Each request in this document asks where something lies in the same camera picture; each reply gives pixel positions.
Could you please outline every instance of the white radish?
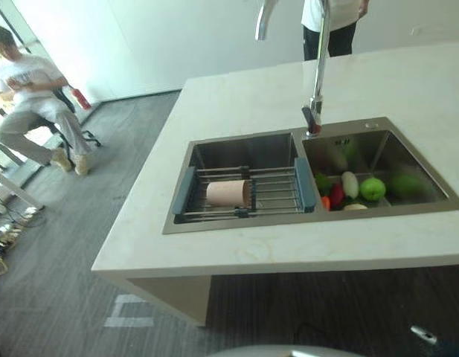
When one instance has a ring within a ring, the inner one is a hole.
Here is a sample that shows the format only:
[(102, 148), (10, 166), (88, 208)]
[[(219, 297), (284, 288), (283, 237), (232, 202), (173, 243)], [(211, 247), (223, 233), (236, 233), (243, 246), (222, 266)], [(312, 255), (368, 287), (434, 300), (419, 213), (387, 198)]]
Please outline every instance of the white radish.
[(350, 171), (344, 172), (343, 175), (341, 175), (341, 183), (343, 184), (343, 192), (345, 192), (346, 196), (352, 199), (358, 197), (359, 185), (358, 179), (354, 173)]
[(343, 207), (343, 210), (366, 210), (367, 207), (365, 205), (360, 205), (359, 203), (353, 203), (351, 205), (346, 205)]

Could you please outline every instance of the fire extinguisher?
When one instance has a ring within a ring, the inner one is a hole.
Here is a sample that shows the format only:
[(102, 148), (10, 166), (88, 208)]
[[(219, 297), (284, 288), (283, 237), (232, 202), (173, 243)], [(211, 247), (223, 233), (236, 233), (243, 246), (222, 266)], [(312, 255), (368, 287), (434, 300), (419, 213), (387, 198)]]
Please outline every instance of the fire extinguisher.
[(90, 104), (87, 101), (87, 99), (83, 96), (82, 92), (71, 86), (71, 93), (72, 96), (75, 98), (75, 100), (79, 103), (79, 105), (82, 107), (84, 110), (90, 109)]

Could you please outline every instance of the chrome faucet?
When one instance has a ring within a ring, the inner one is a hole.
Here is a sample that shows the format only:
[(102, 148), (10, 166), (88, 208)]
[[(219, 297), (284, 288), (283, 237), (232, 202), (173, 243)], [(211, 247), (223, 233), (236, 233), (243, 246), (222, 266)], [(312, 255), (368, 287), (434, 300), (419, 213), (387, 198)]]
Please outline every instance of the chrome faucet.
[[(330, 0), (319, 0), (322, 9), (320, 38), (318, 40), (317, 69), (315, 73), (315, 87), (309, 104), (304, 105), (302, 113), (307, 122), (308, 137), (316, 136), (321, 131), (321, 107), (324, 98), (321, 87), (324, 81), (325, 64), (327, 62), (328, 39), (330, 38)], [(267, 25), (274, 6), (278, 0), (264, 0), (257, 17), (256, 40), (266, 39)]]

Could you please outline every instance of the beige pants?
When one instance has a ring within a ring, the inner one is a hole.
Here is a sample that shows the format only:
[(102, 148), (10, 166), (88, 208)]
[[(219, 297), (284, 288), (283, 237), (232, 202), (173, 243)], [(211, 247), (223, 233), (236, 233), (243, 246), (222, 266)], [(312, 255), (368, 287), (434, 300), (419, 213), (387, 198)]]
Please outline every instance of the beige pants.
[(0, 126), (0, 143), (41, 165), (47, 165), (51, 160), (52, 151), (25, 137), (30, 125), (39, 119), (39, 115), (59, 125), (61, 133), (75, 154), (85, 155), (90, 152), (90, 147), (80, 131), (77, 117), (64, 102), (55, 97), (32, 98), (18, 104)]

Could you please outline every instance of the sink drying rack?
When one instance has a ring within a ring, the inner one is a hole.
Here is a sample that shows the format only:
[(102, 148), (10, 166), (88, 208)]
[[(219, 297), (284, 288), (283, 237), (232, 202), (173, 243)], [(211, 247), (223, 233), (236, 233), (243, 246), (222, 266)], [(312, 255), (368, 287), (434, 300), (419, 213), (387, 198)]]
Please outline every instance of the sink drying rack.
[[(305, 158), (294, 166), (251, 169), (248, 166), (196, 169), (188, 167), (172, 206), (175, 223), (207, 222), (286, 213), (310, 213), (315, 207), (315, 191)], [(211, 182), (248, 180), (249, 207), (214, 207), (207, 203)]]

